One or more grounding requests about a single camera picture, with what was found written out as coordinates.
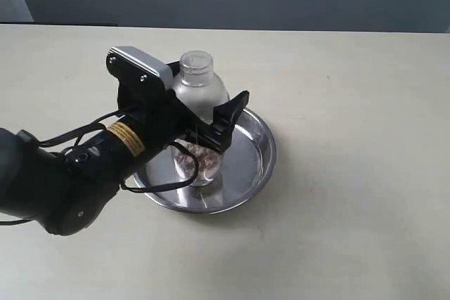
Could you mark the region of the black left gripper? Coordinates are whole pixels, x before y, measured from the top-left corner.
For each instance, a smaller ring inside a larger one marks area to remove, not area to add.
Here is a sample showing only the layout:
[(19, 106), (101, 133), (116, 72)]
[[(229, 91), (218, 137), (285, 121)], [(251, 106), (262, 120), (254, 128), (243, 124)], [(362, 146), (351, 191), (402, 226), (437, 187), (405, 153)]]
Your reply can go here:
[[(124, 113), (108, 131), (132, 157), (151, 159), (183, 136), (185, 141), (218, 154), (230, 148), (236, 122), (249, 102), (249, 91), (214, 107), (213, 120), (206, 123), (177, 98), (173, 87), (166, 90), (158, 77), (115, 54), (108, 54), (105, 63), (118, 80), (117, 107)], [(173, 77), (180, 73), (179, 61), (167, 66)]]

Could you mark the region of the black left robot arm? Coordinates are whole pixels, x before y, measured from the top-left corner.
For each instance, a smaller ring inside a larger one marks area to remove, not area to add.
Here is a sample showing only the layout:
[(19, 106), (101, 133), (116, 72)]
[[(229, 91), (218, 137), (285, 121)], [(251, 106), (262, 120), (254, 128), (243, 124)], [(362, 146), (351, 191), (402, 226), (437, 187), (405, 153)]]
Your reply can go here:
[(1, 213), (19, 225), (35, 221), (53, 235), (90, 226), (126, 180), (181, 139), (223, 153), (250, 99), (242, 91), (203, 122), (174, 91), (179, 62), (166, 64), (133, 47), (109, 50), (106, 67), (119, 82), (117, 121), (97, 119), (41, 141), (1, 130)]

